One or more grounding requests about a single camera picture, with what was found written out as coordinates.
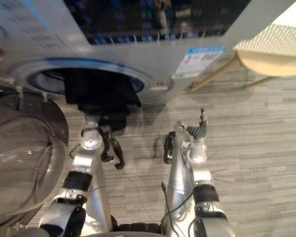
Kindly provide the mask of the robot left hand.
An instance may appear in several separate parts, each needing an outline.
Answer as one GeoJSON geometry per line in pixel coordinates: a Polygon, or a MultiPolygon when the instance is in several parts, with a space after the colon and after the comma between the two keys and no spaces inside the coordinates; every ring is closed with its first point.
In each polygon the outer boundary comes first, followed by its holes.
{"type": "Polygon", "coordinates": [[[130,110],[124,104],[78,104],[78,109],[91,116],[127,116],[130,110]]]}

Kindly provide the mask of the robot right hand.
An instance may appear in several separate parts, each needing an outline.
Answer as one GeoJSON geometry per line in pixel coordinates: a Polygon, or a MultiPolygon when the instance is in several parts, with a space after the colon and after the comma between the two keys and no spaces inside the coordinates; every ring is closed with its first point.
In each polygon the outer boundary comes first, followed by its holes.
{"type": "Polygon", "coordinates": [[[198,126],[187,126],[182,121],[179,122],[179,127],[185,129],[189,135],[194,139],[194,142],[205,143],[208,133],[208,119],[205,113],[205,109],[200,110],[200,122],[198,126]]]}

